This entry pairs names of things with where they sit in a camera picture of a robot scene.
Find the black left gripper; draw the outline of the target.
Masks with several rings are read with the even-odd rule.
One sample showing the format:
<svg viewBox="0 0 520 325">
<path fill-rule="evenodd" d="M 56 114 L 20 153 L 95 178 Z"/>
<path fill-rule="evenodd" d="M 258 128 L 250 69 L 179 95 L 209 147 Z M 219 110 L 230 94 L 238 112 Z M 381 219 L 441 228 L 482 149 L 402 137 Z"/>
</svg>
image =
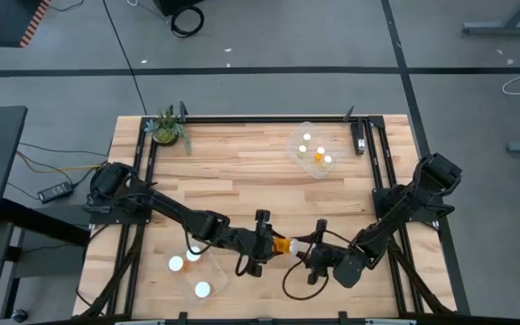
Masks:
<svg viewBox="0 0 520 325">
<path fill-rule="evenodd" d="M 262 264 L 266 264 L 273 257 L 274 237 L 286 239 L 285 236 L 274 232 L 269 223 L 271 213 L 268 210 L 259 209 L 255 213 L 255 242 L 246 255 L 246 273 L 254 277 L 260 277 L 263 272 Z M 275 255 L 274 261 L 283 261 L 288 258 L 287 254 Z"/>
</svg>

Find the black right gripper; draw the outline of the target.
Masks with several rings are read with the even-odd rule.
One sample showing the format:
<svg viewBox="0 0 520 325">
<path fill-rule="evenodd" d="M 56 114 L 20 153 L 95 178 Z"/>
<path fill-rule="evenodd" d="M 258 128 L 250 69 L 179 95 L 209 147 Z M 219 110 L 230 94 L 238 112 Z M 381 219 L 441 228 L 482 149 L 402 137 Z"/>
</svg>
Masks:
<svg viewBox="0 0 520 325">
<path fill-rule="evenodd" d="M 328 221 L 319 219 L 314 233 L 306 236 L 293 237 L 299 242 L 309 242 L 309 251 L 298 251 L 296 256 L 311 270 L 308 275 L 308 284 L 314 285 L 321 277 L 328 277 L 328 268 L 331 265 L 332 253 L 329 246 L 323 241 Z"/>
</svg>

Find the white orange ball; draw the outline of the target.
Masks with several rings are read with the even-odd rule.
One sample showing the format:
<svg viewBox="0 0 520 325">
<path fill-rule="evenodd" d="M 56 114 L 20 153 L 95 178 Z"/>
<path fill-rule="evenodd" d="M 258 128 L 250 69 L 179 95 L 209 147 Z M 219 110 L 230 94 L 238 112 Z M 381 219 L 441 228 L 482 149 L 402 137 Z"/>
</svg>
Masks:
<svg viewBox="0 0 520 325">
<path fill-rule="evenodd" d="M 299 241 L 296 238 L 276 237 L 273 243 L 273 252 L 275 255 L 293 255 L 296 256 L 299 249 Z"/>
</svg>

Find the clear plastic bin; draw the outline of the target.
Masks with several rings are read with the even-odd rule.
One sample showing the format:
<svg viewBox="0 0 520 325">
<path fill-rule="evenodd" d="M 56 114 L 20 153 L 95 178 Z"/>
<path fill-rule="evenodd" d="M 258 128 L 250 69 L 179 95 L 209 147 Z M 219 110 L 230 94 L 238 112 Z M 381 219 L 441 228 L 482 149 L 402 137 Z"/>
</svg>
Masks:
<svg viewBox="0 0 520 325">
<path fill-rule="evenodd" d="M 302 135 L 309 133 L 311 141 L 308 144 L 302 142 Z M 300 145 L 307 147 L 307 152 L 303 159 L 297 157 L 298 147 Z M 325 155 L 332 158 L 332 162 L 325 169 L 321 167 L 320 162 L 315 161 L 315 153 L 318 147 L 325 149 Z M 287 156 L 295 162 L 299 167 L 305 170 L 314 179 L 322 179 L 331 172 L 339 161 L 345 155 L 345 147 L 330 134 L 327 134 L 321 125 L 315 125 L 311 122 L 302 122 L 287 138 L 285 142 L 285 152 Z"/>
<path fill-rule="evenodd" d="M 198 262 L 197 265 L 192 267 L 186 266 L 185 270 L 179 273 L 169 270 L 168 262 L 174 255 L 181 256 L 186 262 L 185 254 L 188 248 L 184 250 L 172 250 L 165 257 L 165 265 L 168 272 L 172 275 L 172 279 L 180 286 L 183 298 L 191 304 L 203 304 L 226 287 L 228 284 L 228 276 L 210 249 L 205 251 L 202 245 L 191 246 L 198 246 L 202 251 L 201 261 Z M 211 285 L 211 294 L 209 297 L 204 299 L 196 297 L 194 287 L 198 282 L 208 282 Z"/>
</svg>

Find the green plant in black pot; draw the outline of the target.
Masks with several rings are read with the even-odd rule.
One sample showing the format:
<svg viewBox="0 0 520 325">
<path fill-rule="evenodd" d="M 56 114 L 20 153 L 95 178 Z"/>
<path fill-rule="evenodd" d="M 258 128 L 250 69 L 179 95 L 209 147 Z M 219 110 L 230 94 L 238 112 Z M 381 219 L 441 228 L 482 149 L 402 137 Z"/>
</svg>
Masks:
<svg viewBox="0 0 520 325">
<path fill-rule="evenodd" d="M 182 101 L 178 115 L 174 114 L 173 105 L 170 105 L 165 112 L 160 111 L 158 116 L 149 119 L 144 125 L 144 131 L 151 134 L 152 139 L 161 146 L 172 146 L 179 138 L 183 138 L 185 153 L 191 155 L 191 137 L 185 126 L 188 114 Z"/>
</svg>

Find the black power adapter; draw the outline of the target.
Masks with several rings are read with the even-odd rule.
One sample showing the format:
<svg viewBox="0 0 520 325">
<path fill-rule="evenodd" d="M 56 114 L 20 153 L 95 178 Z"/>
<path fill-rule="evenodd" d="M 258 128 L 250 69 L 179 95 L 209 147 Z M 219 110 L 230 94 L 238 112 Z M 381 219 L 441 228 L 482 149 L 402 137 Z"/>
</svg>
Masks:
<svg viewBox="0 0 520 325">
<path fill-rule="evenodd" d="M 63 183 L 54 185 L 48 189 L 37 192 L 37 198 L 42 204 L 61 199 L 69 196 L 73 192 L 73 185 L 71 182 L 65 181 Z"/>
</svg>

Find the grey metal desk base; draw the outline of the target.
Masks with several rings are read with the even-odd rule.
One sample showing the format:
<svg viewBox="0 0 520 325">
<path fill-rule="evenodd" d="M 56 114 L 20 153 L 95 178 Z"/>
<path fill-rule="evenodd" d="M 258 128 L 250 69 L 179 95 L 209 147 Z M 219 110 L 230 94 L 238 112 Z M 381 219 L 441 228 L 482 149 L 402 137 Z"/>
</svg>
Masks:
<svg viewBox="0 0 520 325">
<path fill-rule="evenodd" d="M 24 278 L 79 270 L 75 262 L 90 237 L 89 215 L 80 206 L 31 209 L 0 203 L 0 318 L 12 317 Z"/>
</svg>

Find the black floor box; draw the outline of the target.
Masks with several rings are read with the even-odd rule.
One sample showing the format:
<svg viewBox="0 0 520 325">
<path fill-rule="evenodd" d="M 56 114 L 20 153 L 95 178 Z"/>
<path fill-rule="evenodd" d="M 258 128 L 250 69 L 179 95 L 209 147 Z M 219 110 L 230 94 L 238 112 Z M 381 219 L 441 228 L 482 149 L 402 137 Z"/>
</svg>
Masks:
<svg viewBox="0 0 520 325">
<path fill-rule="evenodd" d="M 195 5 L 202 1 L 203 0 L 153 0 L 153 3 L 164 16 L 169 16 L 183 7 Z"/>
</svg>

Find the black bracket silver tip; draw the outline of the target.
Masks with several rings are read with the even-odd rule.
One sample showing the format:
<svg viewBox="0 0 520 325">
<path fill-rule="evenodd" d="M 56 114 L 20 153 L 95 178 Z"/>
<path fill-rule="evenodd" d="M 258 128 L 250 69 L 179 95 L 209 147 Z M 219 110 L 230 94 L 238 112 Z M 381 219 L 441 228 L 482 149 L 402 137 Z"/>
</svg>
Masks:
<svg viewBox="0 0 520 325">
<path fill-rule="evenodd" d="M 366 140 L 364 137 L 364 120 L 358 117 L 355 123 L 351 124 L 351 134 L 356 155 L 362 155 L 366 150 Z"/>
</svg>

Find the black metal table frame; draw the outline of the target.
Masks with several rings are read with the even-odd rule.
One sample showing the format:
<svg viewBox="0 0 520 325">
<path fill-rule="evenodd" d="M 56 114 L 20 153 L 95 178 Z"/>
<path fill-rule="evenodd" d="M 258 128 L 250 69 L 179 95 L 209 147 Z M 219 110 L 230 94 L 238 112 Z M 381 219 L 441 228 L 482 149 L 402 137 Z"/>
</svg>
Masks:
<svg viewBox="0 0 520 325">
<path fill-rule="evenodd" d="M 364 120 L 366 150 L 356 155 L 351 124 Z M 321 125 L 345 147 L 322 179 L 285 152 L 302 123 Z M 138 177 L 190 209 L 212 210 L 235 228 L 255 228 L 268 210 L 274 232 L 306 236 L 328 221 L 323 240 L 346 246 L 382 215 L 381 198 L 411 182 L 422 159 L 406 116 L 188 116 L 191 155 L 182 144 L 161 146 L 146 119 L 121 116 L 107 163 L 133 167 Z M 456 325 L 465 320 L 453 299 L 440 233 L 419 221 L 422 210 L 394 232 L 393 247 L 372 270 L 345 288 L 331 270 L 314 285 L 297 256 L 263 264 L 260 277 L 237 275 L 248 259 L 185 237 L 158 212 L 140 221 L 100 222 L 88 245 L 79 288 L 83 301 L 70 325 Z M 227 274 L 226 287 L 203 304 L 183 298 L 165 257 L 202 245 Z"/>
</svg>

